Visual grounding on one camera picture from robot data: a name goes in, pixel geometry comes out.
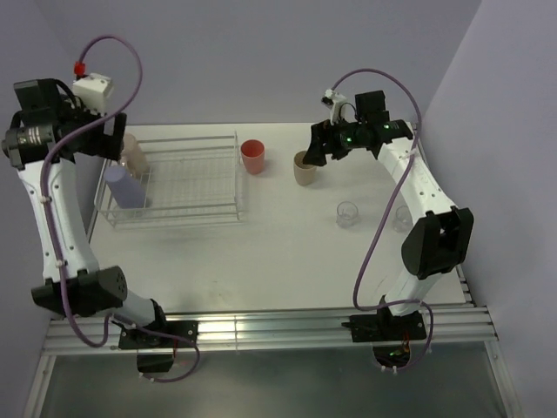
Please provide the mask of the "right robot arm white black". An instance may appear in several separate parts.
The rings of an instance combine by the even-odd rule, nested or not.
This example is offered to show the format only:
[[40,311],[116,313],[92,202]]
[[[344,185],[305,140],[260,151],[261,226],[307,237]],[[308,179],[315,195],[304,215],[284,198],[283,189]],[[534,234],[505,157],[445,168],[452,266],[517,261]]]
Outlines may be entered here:
[[406,315],[414,313],[433,285],[465,257],[473,228],[473,215],[459,208],[441,190],[414,141],[417,130],[386,109],[383,91],[355,98],[355,119],[348,122],[345,96],[328,89],[321,99],[330,117],[312,125],[305,153],[307,165],[324,166],[352,150],[365,149],[381,163],[396,183],[413,226],[401,246],[403,270],[380,305],[388,307],[376,320],[381,336],[396,339],[406,330]]

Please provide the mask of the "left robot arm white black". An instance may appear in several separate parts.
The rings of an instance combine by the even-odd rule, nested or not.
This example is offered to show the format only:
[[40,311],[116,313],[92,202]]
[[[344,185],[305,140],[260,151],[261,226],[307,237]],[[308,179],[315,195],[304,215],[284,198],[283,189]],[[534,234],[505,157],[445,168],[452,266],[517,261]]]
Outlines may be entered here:
[[77,202],[75,154],[121,156],[125,114],[116,114],[112,133],[104,131],[112,90],[111,79],[97,73],[71,86],[55,78],[16,83],[20,109],[2,150],[30,198],[41,240],[44,284],[32,288],[34,303],[66,317],[111,314],[139,327],[148,347],[161,347],[170,336],[162,307],[134,294],[120,267],[100,267]]

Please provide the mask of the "beige plastic cup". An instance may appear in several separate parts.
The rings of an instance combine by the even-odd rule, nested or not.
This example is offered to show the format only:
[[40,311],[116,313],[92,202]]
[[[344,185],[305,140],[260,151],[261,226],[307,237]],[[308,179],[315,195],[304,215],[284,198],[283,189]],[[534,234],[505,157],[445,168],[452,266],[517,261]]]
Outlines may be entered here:
[[298,185],[307,186],[316,179],[317,166],[303,162],[306,151],[297,152],[293,158],[293,173]]

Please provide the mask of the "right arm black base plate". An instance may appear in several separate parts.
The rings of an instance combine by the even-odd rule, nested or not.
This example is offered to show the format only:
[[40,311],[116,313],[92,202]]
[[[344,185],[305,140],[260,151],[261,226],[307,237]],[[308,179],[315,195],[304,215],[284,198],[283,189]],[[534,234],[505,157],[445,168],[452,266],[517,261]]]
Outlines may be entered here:
[[425,340],[427,337],[423,317],[419,312],[393,316],[388,308],[382,308],[374,314],[351,315],[341,326],[350,331],[355,343],[402,342]]

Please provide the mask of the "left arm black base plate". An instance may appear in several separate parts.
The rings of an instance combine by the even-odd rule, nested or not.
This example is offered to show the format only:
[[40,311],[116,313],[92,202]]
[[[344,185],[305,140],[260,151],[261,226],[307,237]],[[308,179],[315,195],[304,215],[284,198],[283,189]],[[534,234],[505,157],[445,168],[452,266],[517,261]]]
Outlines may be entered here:
[[[181,337],[190,342],[195,343],[198,336],[199,322],[196,320],[171,320],[166,324],[166,328],[162,330],[163,334]],[[118,347],[123,350],[138,349],[166,349],[166,348],[188,348],[191,345],[179,340],[173,340],[170,337],[159,337],[137,329],[123,328],[120,333]]]

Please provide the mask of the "purple plastic cup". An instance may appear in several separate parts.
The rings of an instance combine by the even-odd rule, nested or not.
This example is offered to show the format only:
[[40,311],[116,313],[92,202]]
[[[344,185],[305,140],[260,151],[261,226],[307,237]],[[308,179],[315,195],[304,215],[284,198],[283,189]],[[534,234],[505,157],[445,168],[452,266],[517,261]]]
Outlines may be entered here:
[[104,180],[121,209],[141,209],[151,204],[143,185],[125,167],[109,166],[104,172]]

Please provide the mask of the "pink ceramic mug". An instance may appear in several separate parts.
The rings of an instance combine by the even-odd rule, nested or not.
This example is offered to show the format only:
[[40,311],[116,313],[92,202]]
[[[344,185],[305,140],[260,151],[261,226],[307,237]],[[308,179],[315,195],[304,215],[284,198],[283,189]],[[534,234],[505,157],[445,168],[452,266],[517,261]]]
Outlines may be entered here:
[[149,171],[146,156],[138,140],[130,133],[125,133],[123,136],[123,148],[118,164],[123,166],[135,179],[140,179]]

